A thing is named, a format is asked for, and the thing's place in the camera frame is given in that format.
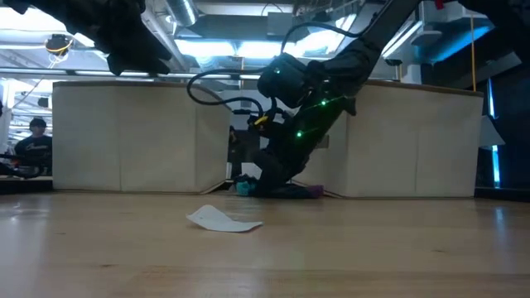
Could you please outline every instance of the teal object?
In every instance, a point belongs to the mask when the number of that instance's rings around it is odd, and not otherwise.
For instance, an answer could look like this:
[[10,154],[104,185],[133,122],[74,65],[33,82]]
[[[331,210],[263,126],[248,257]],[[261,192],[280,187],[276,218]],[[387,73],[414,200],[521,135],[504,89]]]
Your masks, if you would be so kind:
[[247,181],[238,182],[235,185],[235,189],[238,192],[238,195],[249,196],[250,192],[256,188],[255,184],[250,184]]

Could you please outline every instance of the wooden table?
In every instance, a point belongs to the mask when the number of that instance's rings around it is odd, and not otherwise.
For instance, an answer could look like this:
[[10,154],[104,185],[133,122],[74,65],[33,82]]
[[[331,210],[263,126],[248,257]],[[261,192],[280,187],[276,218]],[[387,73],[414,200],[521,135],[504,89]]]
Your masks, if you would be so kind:
[[[186,220],[212,204],[251,233]],[[472,199],[0,197],[0,296],[528,297],[530,205]]]

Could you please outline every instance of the white partition wall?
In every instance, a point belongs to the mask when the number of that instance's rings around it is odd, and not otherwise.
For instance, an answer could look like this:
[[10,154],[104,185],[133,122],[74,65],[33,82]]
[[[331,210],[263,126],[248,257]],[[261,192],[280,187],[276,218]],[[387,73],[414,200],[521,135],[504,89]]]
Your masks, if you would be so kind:
[[61,82],[53,98],[56,189],[200,193],[225,179],[230,111],[184,84]]
[[482,95],[369,82],[356,117],[295,178],[344,197],[465,197],[475,190]]

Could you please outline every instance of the white paper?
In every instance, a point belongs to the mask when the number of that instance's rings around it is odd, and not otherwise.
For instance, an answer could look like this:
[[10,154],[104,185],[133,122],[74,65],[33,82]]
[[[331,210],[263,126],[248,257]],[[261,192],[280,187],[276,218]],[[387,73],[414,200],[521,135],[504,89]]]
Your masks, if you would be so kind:
[[486,150],[491,150],[493,145],[504,145],[503,138],[499,135],[493,123],[488,116],[482,116],[480,126],[479,146]]
[[263,222],[237,222],[212,205],[204,205],[193,214],[186,215],[186,217],[194,224],[198,224],[210,231],[218,232],[247,232],[263,224]]

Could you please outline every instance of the person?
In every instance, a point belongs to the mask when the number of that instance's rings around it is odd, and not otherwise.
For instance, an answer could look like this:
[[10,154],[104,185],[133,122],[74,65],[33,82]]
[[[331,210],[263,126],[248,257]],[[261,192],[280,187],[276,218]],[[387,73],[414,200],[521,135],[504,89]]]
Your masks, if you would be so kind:
[[15,153],[23,157],[21,166],[41,164],[51,168],[52,138],[45,135],[46,122],[41,118],[33,118],[30,122],[31,136],[21,140],[15,146]]
[[229,162],[232,163],[232,172],[230,173],[230,178],[241,175],[243,171],[241,155],[241,141],[236,136],[235,128],[230,125]]

